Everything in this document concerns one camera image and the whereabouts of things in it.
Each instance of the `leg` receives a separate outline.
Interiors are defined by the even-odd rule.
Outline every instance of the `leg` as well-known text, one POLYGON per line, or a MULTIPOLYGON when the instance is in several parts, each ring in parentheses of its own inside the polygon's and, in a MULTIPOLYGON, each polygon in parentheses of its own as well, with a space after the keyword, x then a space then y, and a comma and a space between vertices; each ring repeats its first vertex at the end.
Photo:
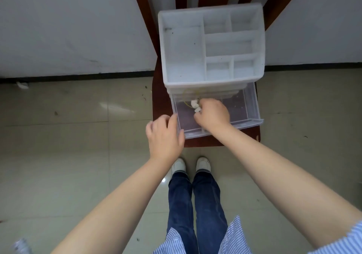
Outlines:
POLYGON ((184 170, 172 175, 168 184, 168 215, 167 232, 174 228, 181 236, 187 254, 198 254, 197 239, 194 231, 194 212, 192 209, 192 185, 184 170))
POLYGON ((199 158, 196 168, 198 171, 192 185, 199 251, 200 254, 217 254, 228 227, 220 203, 220 188, 211 175, 211 167, 206 158, 199 158))

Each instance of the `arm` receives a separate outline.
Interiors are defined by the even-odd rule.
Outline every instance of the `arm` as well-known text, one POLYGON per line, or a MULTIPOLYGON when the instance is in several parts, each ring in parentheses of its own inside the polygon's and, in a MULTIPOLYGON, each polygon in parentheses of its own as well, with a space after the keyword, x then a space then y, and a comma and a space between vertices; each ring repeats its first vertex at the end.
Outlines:
POLYGON ((183 149, 185 135, 181 131, 177 137, 176 125, 176 115, 163 115, 147 124, 150 159, 101 201, 52 254, 123 252, 157 186, 183 149))
POLYGON ((198 124, 241 161, 267 198, 315 246, 329 244, 362 220, 362 212, 312 175, 230 124, 226 107, 201 100, 198 124))

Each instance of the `baseboard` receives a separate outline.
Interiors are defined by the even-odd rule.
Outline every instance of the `baseboard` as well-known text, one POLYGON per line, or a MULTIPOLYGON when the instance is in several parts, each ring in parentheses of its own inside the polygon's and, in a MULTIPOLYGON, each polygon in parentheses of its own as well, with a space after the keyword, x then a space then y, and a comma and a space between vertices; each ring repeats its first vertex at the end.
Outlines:
MULTIPOLYGON (((362 62, 268 65, 265 66, 265 72, 323 70, 323 69, 357 69, 357 68, 362 68, 362 62)), ((68 80, 143 78, 143 77, 152 77, 153 72, 154 71, 139 71, 139 72, 124 72, 124 73, 99 73, 99 74, 89 74, 89 75, 0 78, 0 84, 16 83, 16 82, 63 82, 68 80)))

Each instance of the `foot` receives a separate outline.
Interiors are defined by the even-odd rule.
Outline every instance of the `foot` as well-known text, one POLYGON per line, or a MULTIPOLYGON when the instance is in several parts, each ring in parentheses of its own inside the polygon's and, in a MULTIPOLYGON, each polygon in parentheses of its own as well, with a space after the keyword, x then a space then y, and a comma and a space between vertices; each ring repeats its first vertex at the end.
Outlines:
POLYGON ((210 165, 209 160, 206 157, 200 157, 197 160, 196 173, 201 172, 201 171, 211 173, 211 165, 210 165))
POLYGON ((186 173, 186 164, 183 161, 183 159, 178 158, 172 165, 171 168, 172 174, 174 174, 175 172, 183 172, 186 173))

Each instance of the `forearm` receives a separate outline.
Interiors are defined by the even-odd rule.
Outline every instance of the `forearm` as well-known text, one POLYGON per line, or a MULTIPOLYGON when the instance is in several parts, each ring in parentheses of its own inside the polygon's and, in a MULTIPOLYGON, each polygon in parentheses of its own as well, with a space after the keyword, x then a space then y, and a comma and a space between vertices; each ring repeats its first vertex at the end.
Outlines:
POLYGON ((231 125, 212 132, 268 199, 316 247, 351 229, 362 213, 306 171, 231 125))
POLYGON ((100 202, 52 253, 121 253, 168 165, 149 160, 100 202))

